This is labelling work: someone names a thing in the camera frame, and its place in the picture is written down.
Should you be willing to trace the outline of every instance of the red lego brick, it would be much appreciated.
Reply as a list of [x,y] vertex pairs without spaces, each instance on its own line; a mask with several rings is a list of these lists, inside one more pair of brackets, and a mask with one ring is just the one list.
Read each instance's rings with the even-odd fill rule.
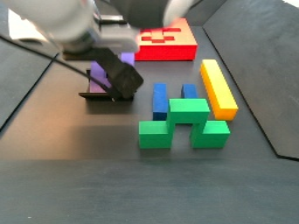
[[185,18],[178,18],[169,27],[142,30],[137,36],[140,51],[134,60],[193,60],[197,43]]

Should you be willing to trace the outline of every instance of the blue block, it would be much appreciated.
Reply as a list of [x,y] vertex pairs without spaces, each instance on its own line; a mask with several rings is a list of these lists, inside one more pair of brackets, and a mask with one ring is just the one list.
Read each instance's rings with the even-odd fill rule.
[[193,84],[181,85],[181,98],[185,98],[185,99],[198,98],[196,86]]
[[153,84],[153,121],[165,121],[168,111],[166,87],[164,83]]

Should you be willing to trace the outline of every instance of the yellow lego brick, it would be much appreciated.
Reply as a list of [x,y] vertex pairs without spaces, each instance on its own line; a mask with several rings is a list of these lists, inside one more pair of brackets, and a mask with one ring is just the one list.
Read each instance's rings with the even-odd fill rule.
[[200,75],[206,89],[214,119],[232,121],[239,111],[239,106],[214,59],[204,59],[201,61]]

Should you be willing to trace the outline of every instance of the green lego brick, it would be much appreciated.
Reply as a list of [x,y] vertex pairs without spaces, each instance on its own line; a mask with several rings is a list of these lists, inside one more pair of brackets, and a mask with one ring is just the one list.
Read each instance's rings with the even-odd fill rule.
[[224,121],[206,121],[204,129],[198,124],[192,125],[192,148],[222,148],[229,138],[229,127]]
[[170,99],[166,115],[168,130],[173,130],[176,123],[205,124],[210,113],[205,99]]
[[172,148],[173,134],[168,133],[165,121],[144,121],[138,123],[140,149]]

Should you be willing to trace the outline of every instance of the lego brick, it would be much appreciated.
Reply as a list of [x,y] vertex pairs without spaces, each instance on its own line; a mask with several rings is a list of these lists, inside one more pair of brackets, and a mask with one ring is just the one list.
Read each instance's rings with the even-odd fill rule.
[[169,27],[142,30],[137,36],[140,46],[134,60],[193,60],[197,43],[185,18],[178,18]]
[[181,98],[185,98],[185,99],[198,98],[196,86],[193,84],[181,85]]
[[166,114],[168,131],[173,131],[176,123],[205,124],[209,116],[205,99],[170,99]]
[[168,133],[165,121],[144,121],[138,123],[140,149],[169,149],[173,135]]
[[232,121],[239,107],[214,59],[204,59],[201,61],[200,75],[206,89],[214,119]]
[[198,124],[192,125],[192,148],[222,148],[228,138],[229,127],[225,121],[206,121],[202,130]]
[[166,86],[153,84],[153,121],[165,121],[168,111]]

